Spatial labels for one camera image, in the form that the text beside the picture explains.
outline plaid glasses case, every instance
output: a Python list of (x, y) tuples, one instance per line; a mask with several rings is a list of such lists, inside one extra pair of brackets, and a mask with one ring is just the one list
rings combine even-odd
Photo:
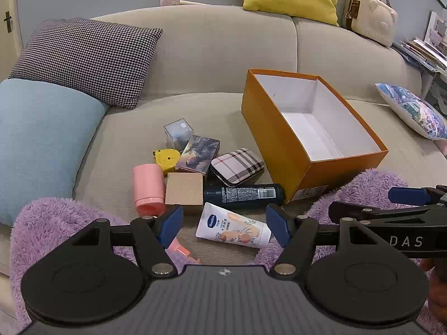
[(229, 152), (211, 161), (211, 170), (231, 188), (260, 172), (264, 167), (264, 161), (252, 150), (245, 148)]

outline door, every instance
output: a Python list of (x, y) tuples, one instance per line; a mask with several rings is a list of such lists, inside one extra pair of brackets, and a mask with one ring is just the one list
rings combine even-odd
[(0, 82), (6, 79), (22, 51), (17, 0), (0, 0)]

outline logo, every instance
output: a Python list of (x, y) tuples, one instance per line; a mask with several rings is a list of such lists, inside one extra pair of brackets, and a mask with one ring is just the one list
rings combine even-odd
[(422, 246), (422, 241), (423, 241), (423, 237), (409, 237), (406, 236), (405, 239), (402, 241), (402, 239), (399, 239), (398, 237), (396, 237), (395, 235), (392, 235), (390, 237), (390, 245), (392, 245), (393, 247), (398, 247), (398, 248), (413, 248), (413, 247), (420, 247)]
[(221, 269), (220, 271), (219, 271), (219, 274), (221, 275), (221, 276), (228, 276), (228, 275), (231, 275), (231, 271), (229, 270), (229, 269), (226, 269), (226, 268), (224, 268), (224, 269)]
[(212, 214), (208, 218), (208, 228), (213, 228), (216, 225), (217, 217)]

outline light blue pillow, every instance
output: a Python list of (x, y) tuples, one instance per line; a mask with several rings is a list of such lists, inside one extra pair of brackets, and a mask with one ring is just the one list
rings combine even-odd
[(85, 151), (108, 105), (46, 82), (0, 83), (0, 222), (12, 226), (40, 197), (71, 198)]

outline cream bear bag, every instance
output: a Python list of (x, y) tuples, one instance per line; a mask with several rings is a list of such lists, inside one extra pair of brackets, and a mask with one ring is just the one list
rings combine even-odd
[(397, 13), (389, 0), (346, 0), (343, 27), (384, 46), (393, 43)]

